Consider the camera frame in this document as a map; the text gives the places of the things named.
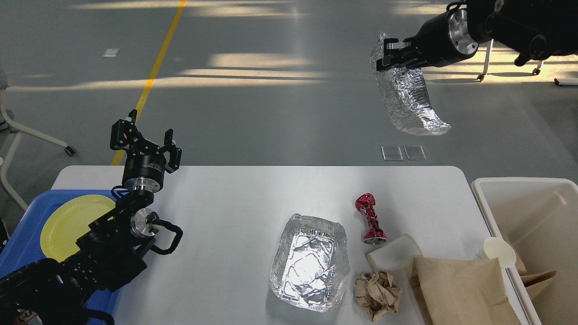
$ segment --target chair leg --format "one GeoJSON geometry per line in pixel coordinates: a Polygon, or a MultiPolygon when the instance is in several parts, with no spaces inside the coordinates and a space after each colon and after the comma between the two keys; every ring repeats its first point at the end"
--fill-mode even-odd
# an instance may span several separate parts
{"type": "Polygon", "coordinates": [[[542,68],[543,65],[544,65],[544,60],[538,61],[538,65],[537,65],[536,68],[532,71],[532,75],[533,75],[533,76],[539,75],[539,74],[540,74],[540,69],[542,68]]]}
{"type": "Polygon", "coordinates": [[[492,54],[492,48],[494,47],[494,39],[491,39],[489,44],[486,46],[486,60],[484,61],[484,72],[477,76],[479,81],[483,81],[484,77],[488,73],[488,68],[490,67],[490,54],[492,54]]]}
{"type": "Polygon", "coordinates": [[[24,133],[33,135],[42,140],[54,143],[55,145],[61,146],[65,148],[64,150],[69,156],[72,156],[73,154],[76,153],[76,150],[73,147],[69,146],[68,143],[13,121],[10,118],[10,116],[8,116],[8,114],[6,113],[6,105],[4,104],[5,100],[6,100],[6,90],[0,90],[0,113],[2,113],[2,116],[4,117],[4,119],[6,120],[6,122],[10,127],[18,131],[22,131],[24,133]]]}
{"type": "Polygon", "coordinates": [[[16,190],[8,183],[8,178],[6,175],[8,174],[8,168],[10,168],[10,164],[12,163],[12,159],[14,159],[14,155],[16,154],[16,150],[18,149],[18,145],[20,145],[20,140],[22,139],[22,133],[16,132],[14,138],[12,139],[12,143],[10,144],[10,148],[8,148],[8,153],[4,158],[4,162],[0,167],[0,183],[4,190],[10,195],[10,197],[16,202],[16,204],[26,212],[28,209],[28,204],[24,202],[22,197],[18,195],[16,190]]]}

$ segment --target yellow plate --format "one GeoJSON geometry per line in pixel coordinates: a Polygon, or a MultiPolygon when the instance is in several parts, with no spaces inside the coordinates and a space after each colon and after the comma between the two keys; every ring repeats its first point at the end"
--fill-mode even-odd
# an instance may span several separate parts
{"type": "Polygon", "coordinates": [[[59,262],[79,251],[76,240],[90,231],[88,224],[114,208],[102,195],[83,195],[64,203],[44,224],[40,248],[46,257],[59,262]]]}

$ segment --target aluminum foil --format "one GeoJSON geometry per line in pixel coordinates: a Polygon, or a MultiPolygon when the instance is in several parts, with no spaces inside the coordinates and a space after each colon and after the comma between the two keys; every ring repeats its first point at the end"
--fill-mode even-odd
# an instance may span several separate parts
{"type": "Polygon", "coordinates": [[[379,41],[371,53],[373,74],[381,98],[395,128],[413,135],[442,135],[451,129],[431,107],[428,90],[421,69],[394,68],[377,71],[375,62],[383,57],[383,40],[387,35],[380,33],[379,41]]]}
{"type": "Polygon", "coordinates": [[[347,237],[339,223],[293,215],[281,235],[269,286],[281,300],[317,312],[335,309],[349,273],[347,237]]]}

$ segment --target blue tray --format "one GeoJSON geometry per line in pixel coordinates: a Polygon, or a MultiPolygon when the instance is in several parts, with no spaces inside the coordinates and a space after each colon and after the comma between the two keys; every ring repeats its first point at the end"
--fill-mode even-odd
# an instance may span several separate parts
{"type": "MultiPolygon", "coordinates": [[[[106,190],[52,190],[37,196],[0,254],[0,278],[27,264],[46,258],[40,248],[40,233],[44,223],[61,205],[87,194],[100,194],[114,200],[110,191],[106,190]]],[[[119,293],[120,290],[114,293],[109,290],[99,290],[90,297],[84,306],[112,315],[119,293]]],[[[104,325],[104,322],[91,319],[88,325],[104,325]]]]}

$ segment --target yellow floor line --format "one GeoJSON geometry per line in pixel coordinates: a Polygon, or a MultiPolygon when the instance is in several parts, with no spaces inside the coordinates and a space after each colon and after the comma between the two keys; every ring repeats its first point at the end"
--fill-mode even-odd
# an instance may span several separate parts
{"type": "MultiPolygon", "coordinates": [[[[144,89],[142,94],[140,95],[139,102],[136,104],[136,121],[139,120],[140,114],[145,106],[146,99],[149,96],[151,88],[153,88],[154,79],[157,77],[158,70],[161,67],[162,60],[165,58],[166,50],[169,48],[169,44],[171,43],[171,39],[173,38],[173,34],[175,33],[175,29],[177,28],[177,24],[179,23],[180,16],[183,12],[183,8],[187,3],[187,0],[181,0],[179,4],[179,8],[173,18],[173,22],[171,23],[171,27],[169,31],[166,33],[165,41],[162,43],[161,50],[158,52],[157,59],[154,61],[153,69],[150,71],[149,79],[146,81],[144,85],[144,89]]],[[[120,165],[120,162],[123,160],[124,151],[119,150],[114,154],[114,158],[112,159],[111,165],[120,165]]]]}

